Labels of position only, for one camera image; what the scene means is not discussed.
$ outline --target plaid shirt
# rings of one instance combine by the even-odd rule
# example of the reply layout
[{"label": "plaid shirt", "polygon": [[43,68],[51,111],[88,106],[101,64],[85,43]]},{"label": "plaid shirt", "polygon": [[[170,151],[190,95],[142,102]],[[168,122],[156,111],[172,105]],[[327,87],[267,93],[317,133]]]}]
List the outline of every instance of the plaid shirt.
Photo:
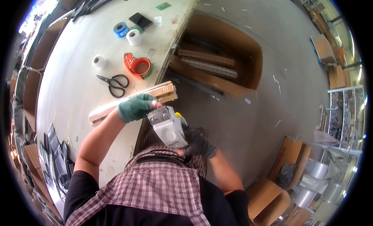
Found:
[{"label": "plaid shirt", "polygon": [[[204,137],[208,136],[207,130],[198,130]],[[154,152],[177,155],[159,144],[152,131],[144,140],[152,146],[137,154],[124,172],[75,210],[68,218],[67,226],[84,224],[108,204],[187,216],[193,225],[210,225],[203,214],[198,177],[206,177],[207,159],[195,156],[185,167],[159,161],[137,163],[140,157],[154,155],[149,153],[154,150],[164,149]]]}]

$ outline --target white table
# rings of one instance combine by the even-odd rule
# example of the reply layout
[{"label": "white table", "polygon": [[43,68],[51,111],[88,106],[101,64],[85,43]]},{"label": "white table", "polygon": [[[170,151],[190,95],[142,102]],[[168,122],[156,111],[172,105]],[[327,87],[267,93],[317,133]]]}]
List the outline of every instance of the white table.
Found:
[{"label": "white table", "polygon": [[[107,83],[96,74],[112,77],[125,74],[129,79],[125,96],[154,86],[163,78],[168,65],[171,46],[178,41],[198,0],[113,0],[91,15],[70,21],[49,58],[40,87],[37,108],[37,138],[43,143],[51,122],[60,142],[65,140],[70,148],[70,157],[76,160],[82,140],[93,127],[88,114],[116,100],[109,93]],[[156,6],[168,2],[172,6],[158,10]],[[130,46],[126,38],[119,38],[113,28],[119,22],[129,27],[136,12],[154,21],[162,17],[162,26],[148,27],[142,33],[142,43]],[[152,75],[140,80],[125,68],[122,54],[132,52],[137,58],[147,57],[153,64]],[[96,54],[105,57],[108,64],[103,70],[91,65]],[[116,174],[124,170],[133,155],[142,121],[125,126],[111,146],[100,165],[99,186],[104,186]]]}]

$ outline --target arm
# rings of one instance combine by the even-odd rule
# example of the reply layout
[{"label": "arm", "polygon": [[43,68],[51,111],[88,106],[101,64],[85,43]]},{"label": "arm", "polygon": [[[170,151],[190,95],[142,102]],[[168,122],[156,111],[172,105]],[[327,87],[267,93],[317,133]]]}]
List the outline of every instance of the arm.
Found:
[{"label": "arm", "polygon": [[232,191],[244,190],[240,178],[232,169],[221,151],[194,128],[186,125],[182,125],[182,127],[185,139],[189,145],[183,149],[176,149],[176,152],[180,156],[204,155],[209,158],[217,181],[217,186],[221,189],[224,195],[227,195]]},{"label": "arm", "polygon": [[219,149],[216,149],[215,155],[210,159],[212,170],[216,178],[217,186],[224,195],[236,190],[244,190],[242,182],[237,173],[225,159]]},{"label": "arm", "polygon": [[148,112],[159,107],[162,104],[146,94],[120,103],[99,126],[88,133],[79,149],[74,172],[85,171],[98,182],[100,164],[123,127],[130,121],[145,118]]},{"label": "arm", "polygon": [[94,128],[82,142],[75,162],[74,172],[78,170],[91,174],[98,182],[99,167],[111,144],[126,125],[114,109],[105,120]]}]

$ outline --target black scissors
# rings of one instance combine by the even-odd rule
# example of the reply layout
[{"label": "black scissors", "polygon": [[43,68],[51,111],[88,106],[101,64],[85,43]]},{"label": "black scissors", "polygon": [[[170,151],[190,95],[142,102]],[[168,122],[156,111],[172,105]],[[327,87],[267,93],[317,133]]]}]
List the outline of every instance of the black scissors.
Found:
[{"label": "black scissors", "polygon": [[[108,78],[106,78],[106,77],[104,77],[104,76],[101,76],[101,75],[98,75],[98,74],[97,74],[96,76],[97,76],[99,79],[101,79],[101,80],[103,80],[103,81],[105,81],[106,83],[109,84],[109,92],[110,92],[110,94],[111,94],[113,97],[115,97],[115,98],[121,98],[122,96],[124,96],[124,89],[125,89],[126,87],[128,87],[128,84],[129,84],[129,80],[128,80],[127,76],[125,76],[125,75],[123,75],[123,74],[117,74],[117,75],[114,75],[111,79],[108,79]],[[117,78],[117,77],[123,77],[123,78],[125,78],[125,79],[127,80],[127,84],[126,84],[126,85],[121,84],[118,80],[115,79],[115,78]],[[111,81],[116,82],[120,87],[113,86],[113,85],[111,84]],[[117,96],[117,95],[115,95],[115,94],[112,92],[112,88],[122,90],[123,93],[122,93],[120,96]]]}]

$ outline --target concrete floor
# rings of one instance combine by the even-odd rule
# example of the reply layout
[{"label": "concrete floor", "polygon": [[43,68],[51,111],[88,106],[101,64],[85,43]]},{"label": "concrete floor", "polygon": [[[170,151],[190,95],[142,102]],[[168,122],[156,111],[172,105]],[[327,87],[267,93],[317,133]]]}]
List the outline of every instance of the concrete floor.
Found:
[{"label": "concrete floor", "polygon": [[[226,155],[246,188],[268,175],[284,136],[299,135],[300,140],[313,141],[313,131],[320,123],[319,105],[329,105],[327,73],[309,41],[310,35],[319,32],[291,0],[201,0],[196,13],[230,23],[262,47],[263,73],[257,98],[255,93],[237,98],[226,95],[219,102],[174,81],[179,98],[170,103],[190,126],[209,130],[210,140]],[[317,159],[321,152],[314,148],[311,157]],[[207,178],[214,182],[211,169]]]}]

